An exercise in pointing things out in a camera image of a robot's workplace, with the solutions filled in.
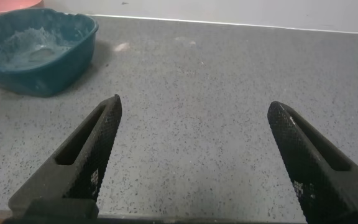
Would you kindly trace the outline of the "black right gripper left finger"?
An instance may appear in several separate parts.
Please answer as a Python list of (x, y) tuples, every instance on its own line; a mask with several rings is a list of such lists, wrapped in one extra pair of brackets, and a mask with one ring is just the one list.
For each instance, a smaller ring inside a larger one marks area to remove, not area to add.
[(9, 199), (13, 214), (37, 199), (97, 201), (121, 116), (119, 95), (100, 102)]

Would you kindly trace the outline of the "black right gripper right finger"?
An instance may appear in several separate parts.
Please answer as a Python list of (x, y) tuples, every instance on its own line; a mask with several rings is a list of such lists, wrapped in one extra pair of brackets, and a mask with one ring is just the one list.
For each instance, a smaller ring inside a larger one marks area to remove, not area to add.
[(288, 105), (267, 119), (306, 221), (358, 223), (358, 165)]

